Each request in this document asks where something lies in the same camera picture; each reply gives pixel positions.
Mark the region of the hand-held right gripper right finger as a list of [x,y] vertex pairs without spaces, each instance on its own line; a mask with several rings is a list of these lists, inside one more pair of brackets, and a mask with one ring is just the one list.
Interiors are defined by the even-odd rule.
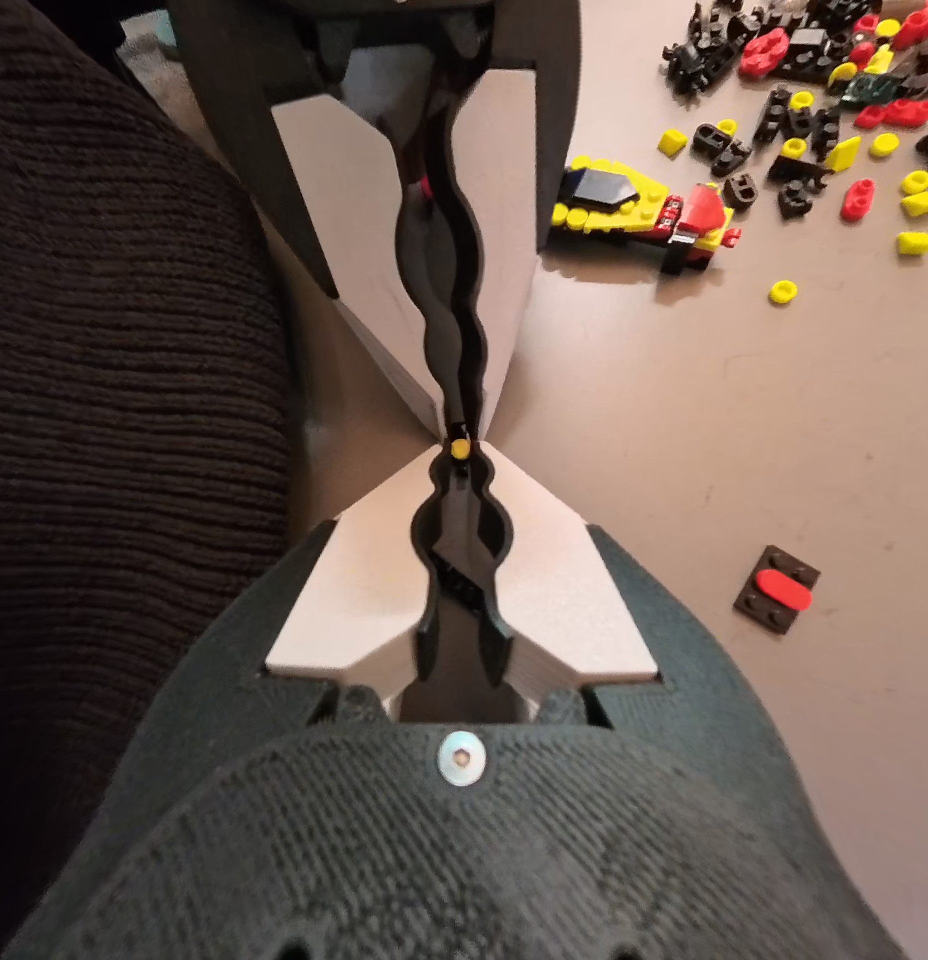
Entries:
[[478,649],[523,719],[560,690],[655,681],[659,667],[587,522],[487,442],[471,453]]

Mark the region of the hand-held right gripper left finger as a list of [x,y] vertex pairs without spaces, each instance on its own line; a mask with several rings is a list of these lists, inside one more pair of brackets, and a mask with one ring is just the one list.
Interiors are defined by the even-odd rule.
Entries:
[[367,687],[388,716],[432,675],[453,635],[449,599],[421,556],[412,522],[437,492],[426,449],[343,510],[266,654],[269,674]]

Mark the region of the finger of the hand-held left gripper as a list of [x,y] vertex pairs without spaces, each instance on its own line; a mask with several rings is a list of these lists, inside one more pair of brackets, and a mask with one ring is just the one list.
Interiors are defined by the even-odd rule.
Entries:
[[425,358],[425,320],[398,270],[403,194],[391,142],[328,94],[276,104],[271,114],[338,311],[423,427],[444,440],[445,396]]
[[539,259],[536,91],[532,70],[489,69],[450,128],[455,179],[480,246],[475,312],[486,339],[481,439],[500,401]]

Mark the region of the pile of lego pieces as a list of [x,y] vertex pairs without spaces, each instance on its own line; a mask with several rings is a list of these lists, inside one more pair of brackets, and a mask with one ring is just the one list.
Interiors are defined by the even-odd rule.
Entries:
[[[754,153],[779,145],[766,181],[777,189],[786,222],[806,216],[831,174],[850,169],[857,133],[887,127],[868,152],[877,160],[900,145],[898,131],[928,126],[928,2],[883,13],[883,2],[695,2],[682,43],[662,50],[665,82],[692,101],[735,70],[742,82],[783,81],[767,94],[750,138],[731,118],[693,135],[665,131],[658,150],[672,159],[689,149],[709,168],[734,215],[749,211],[758,186],[744,171]],[[848,116],[856,134],[842,136]],[[928,132],[916,151],[928,162]]]

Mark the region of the narrow black lego bar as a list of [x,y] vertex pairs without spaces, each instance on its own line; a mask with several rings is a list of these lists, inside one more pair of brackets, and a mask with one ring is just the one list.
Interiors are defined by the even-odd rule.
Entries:
[[437,550],[430,551],[430,558],[442,592],[460,607],[478,616],[485,604],[484,591],[480,584],[459,570]]

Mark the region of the red yellow black lego model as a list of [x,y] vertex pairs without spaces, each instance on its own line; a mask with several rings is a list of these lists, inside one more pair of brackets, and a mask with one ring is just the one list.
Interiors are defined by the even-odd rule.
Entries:
[[549,237],[644,246],[661,254],[663,274],[676,277],[707,270],[719,251],[736,246],[733,219],[715,184],[683,196],[620,161],[580,155],[564,171]]

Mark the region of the black lego plate red oval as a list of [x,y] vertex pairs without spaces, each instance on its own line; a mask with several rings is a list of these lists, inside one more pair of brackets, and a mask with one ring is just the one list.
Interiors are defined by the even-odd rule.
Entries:
[[820,570],[774,544],[765,546],[734,599],[733,610],[776,637],[810,609]]

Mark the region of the person's black knit clothing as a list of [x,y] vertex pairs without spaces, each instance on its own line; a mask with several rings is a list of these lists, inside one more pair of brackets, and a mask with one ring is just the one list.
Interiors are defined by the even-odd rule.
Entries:
[[235,179],[0,2],[0,953],[286,546],[276,287]]

